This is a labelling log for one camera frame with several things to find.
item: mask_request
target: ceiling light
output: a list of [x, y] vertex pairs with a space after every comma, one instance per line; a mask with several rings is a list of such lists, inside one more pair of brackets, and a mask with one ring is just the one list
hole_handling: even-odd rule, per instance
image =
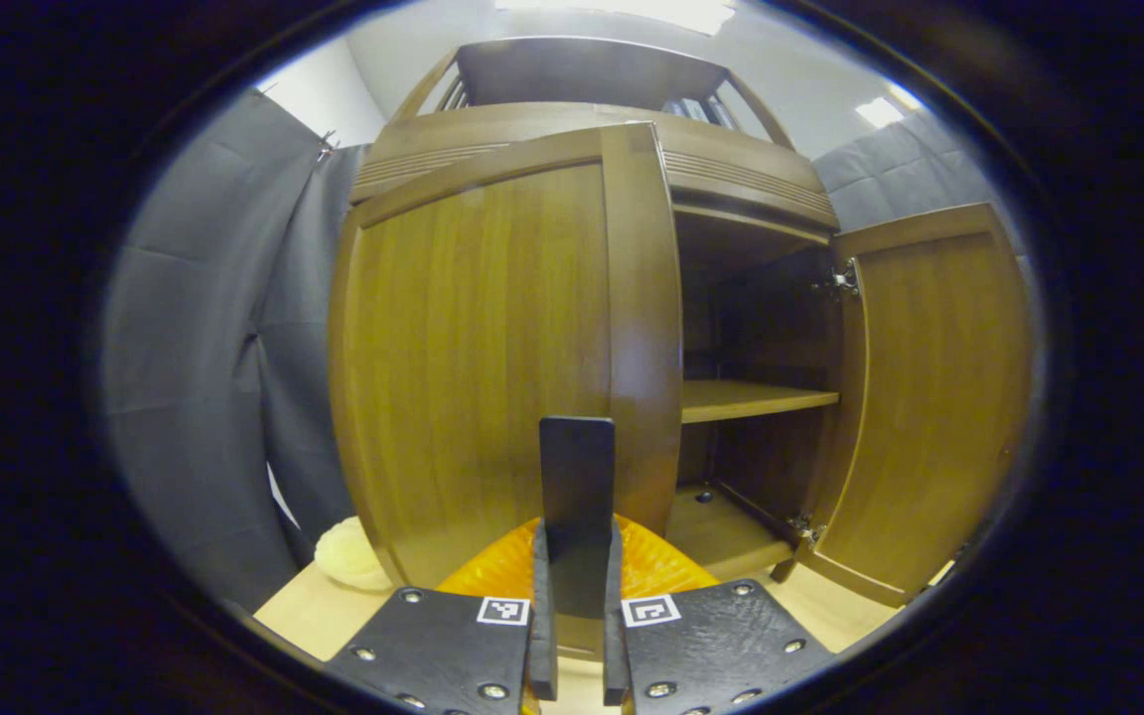
[[903, 104], [904, 108], [911, 109], [913, 112], [921, 108], [921, 101], [916, 100], [915, 96], [912, 96], [912, 94], [904, 89], [904, 87], [890, 85], [890, 94], [893, 95], [895, 100], [899, 101], [899, 104]]
[[876, 100], [868, 102], [867, 104], [859, 104], [855, 108], [855, 112], [859, 113], [859, 117], [868, 119], [872, 126], [876, 128], [898, 122], [903, 119], [903, 112], [895, 109], [893, 104], [887, 102], [884, 96], [877, 96]]
[[686, 27], [691, 32], [717, 34], [734, 9], [722, 0], [494, 0], [499, 10], [599, 10], [639, 15]]

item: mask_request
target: metal hinge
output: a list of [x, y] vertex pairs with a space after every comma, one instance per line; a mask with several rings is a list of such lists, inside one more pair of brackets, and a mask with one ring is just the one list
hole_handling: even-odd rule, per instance
[[810, 515], [797, 515], [791, 517], [791, 519], [788, 519], [788, 522], [786, 523], [788, 523], [788, 525], [792, 526], [792, 529], [797, 530], [797, 533], [801, 534], [801, 538], [807, 539], [811, 546], [815, 546], [818, 543], [818, 538], [821, 538], [821, 535], [824, 535], [824, 530], [827, 529], [827, 525], [820, 524], [818, 526], [812, 526], [811, 523], [809, 523], [809, 521], [811, 521]]
[[841, 292], [849, 291], [850, 297], [858, 300], [859, 276], [855, 271], [855, 259], [849, 259], [845, 262], [844, 271], [836, 272], [836, 268], [832, 268], [832, 275], [811, 284], [811, 289], [828, 289], [832, 292], [832, 300], [841, 300]]

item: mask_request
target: orange object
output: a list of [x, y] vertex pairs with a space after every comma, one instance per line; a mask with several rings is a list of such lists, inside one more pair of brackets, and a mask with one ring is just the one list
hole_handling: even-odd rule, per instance
[[[531, 519], [494, 540], [436, 590], [460, 596], [532, 598], [532, 538], [537, 521]], [[712, 587], [713, 578], [694, 561], [642, 524], [617, 515], [621, 527], [621, 598], [661, 596]], [[540, 701], [529, 683], [523, 684], [523, 715], [539, 715]]]

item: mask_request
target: open cabinet door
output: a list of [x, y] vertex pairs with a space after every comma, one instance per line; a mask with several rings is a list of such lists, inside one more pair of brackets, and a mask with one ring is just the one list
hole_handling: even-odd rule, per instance
[[799, 561], [901, 605], [988, 511], [1028, 398], [1020, 272], [986, 204], [839, 236], [844, 291], [841, 404]]
[[521, 142], [347, 219], [329, 392], [388, 574], [435, 587], [541, 513], [538, 421], [612, 418], [613, 507], [664, 533], [681, 430], [681, 289], [651, 124]]

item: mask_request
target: wooden cabinet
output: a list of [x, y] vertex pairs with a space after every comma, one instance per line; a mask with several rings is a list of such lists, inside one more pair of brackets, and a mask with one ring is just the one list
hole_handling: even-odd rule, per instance
[[[651, 69], [554, 82], [603, 63]], [[662, 112], [726, 87], [769, 140]], [[581, 38], [463, 47], [351, 196], [335, 430], [400, 583], [436, 585], [539, 516], [545, 415], [615, 420], [617, 511], [718, 578], [797, 548], [897, 605], [998, 492], [1030, 344], [994, 214], [834, 236], [807, 159], [716, 64]], [[834, 268], [858, 295], [818, 288]]]

